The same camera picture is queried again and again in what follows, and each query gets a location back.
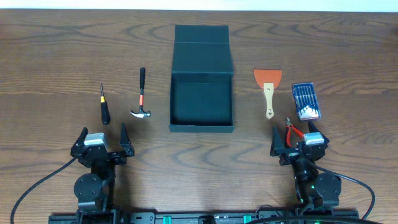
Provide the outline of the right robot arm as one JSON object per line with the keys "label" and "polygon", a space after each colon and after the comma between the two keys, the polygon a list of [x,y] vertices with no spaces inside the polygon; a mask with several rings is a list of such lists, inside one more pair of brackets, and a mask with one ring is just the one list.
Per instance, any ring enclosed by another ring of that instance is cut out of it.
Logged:
{"label": "right robot arm", "polygon": [[272,129],[270,156],[279,164],[291,166],[295,177],[297,198],[308,208],[329,209],[339,205],[341,179],[327,171],[319,173],[315,162],[325,155],[329,139],[312,123],[302,141],[290,147],[282,141],[278,129]]}

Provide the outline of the red black cutting pliers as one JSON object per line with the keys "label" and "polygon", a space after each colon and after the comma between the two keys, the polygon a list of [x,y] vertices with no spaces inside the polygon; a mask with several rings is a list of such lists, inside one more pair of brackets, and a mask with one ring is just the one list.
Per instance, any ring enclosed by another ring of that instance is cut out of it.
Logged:
{"label": "red black cutting pliers", "polygon": [[292,147],[291,140],[290,140],[291,134],[294,133],[300,139],[303,139],[304,133],[301,130],[299,130],[298,128],[296,128],[291,123],[291,120],[289,118],[286,118],[285,123],[286,123],[285,144],[288,147]]}

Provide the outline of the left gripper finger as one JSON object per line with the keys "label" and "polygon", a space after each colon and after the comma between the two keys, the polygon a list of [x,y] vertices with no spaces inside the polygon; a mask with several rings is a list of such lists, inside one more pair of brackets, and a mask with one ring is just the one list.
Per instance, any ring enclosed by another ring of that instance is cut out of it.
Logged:
{"label": "left gripper finger", "polygon": [[131,145],[131,142],[127,135],[126,125],[124,123],[121,125],[121,134],[120,134],[119,144],[121,147],[129,147]]}
{"label": "left gripper finger", "polygon": [[83,146],[87,134],[88,134],[88,128],[87,128],[87,127],[84,127],[84,128],[82,129],[82,131],[81,131],[81,133],[80,133],[78,139],[77,139],[76,142],[75,142],[75,146]]}

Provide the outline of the orange scraper wooden handle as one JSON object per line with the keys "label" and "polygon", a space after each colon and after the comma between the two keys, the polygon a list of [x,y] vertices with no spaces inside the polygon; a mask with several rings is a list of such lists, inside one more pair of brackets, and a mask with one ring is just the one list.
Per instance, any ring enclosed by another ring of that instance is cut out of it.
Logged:
{"label": "orange scraper wooden handle", "polygon": [[274,116],[272,105],[274,89],[279,86],[282,79],[282,70],[254,69],[254,78],[263,90],[266,101],[266,118],[271,119]]}

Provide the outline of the blue precision screwdriver set case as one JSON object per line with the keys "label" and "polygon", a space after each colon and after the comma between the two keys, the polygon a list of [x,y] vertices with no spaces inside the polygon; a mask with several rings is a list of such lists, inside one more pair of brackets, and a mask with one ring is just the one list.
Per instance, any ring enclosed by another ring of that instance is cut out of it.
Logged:
{"label": "blue precision screwdriver set case", "polygon": [[310,121],[322,117],[313,83],[293,84],[292,93],[299,120]]}

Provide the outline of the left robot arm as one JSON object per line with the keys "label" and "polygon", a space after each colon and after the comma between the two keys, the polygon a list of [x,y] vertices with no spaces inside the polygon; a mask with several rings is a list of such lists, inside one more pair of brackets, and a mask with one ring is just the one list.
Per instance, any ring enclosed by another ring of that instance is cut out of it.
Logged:
{"label": "left robot arm", "polygon": [[71,156],[90,172],[78,178],[74,194],[78,199],[79,221],[108,218],[111,223],[121,221],[120,209],[113,203],[115,167],[127,163],[134,156],[134,148],[127,135],[125,124],[121,125],[120,151],[109,152],[104,133],[90,134],[83,128],[71,148]]}

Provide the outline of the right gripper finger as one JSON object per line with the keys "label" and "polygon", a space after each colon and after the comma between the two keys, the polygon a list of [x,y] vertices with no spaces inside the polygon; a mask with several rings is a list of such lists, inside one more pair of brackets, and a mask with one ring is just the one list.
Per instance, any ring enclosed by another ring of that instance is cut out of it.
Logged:
{"label": "right gripper finger", "polygon": [[309,133],[318,133],[318,135],[324,139],[323,142],[328,143],[328,138],[315,126],[315,124],[312,121],[308,122],[308,130]]}
{"label": "right gripper finger", "polygon": [[271,150],[283,150],[284,143],[280,138],[280,134],[276,126],[272,128],[272,143],[271,143]]}

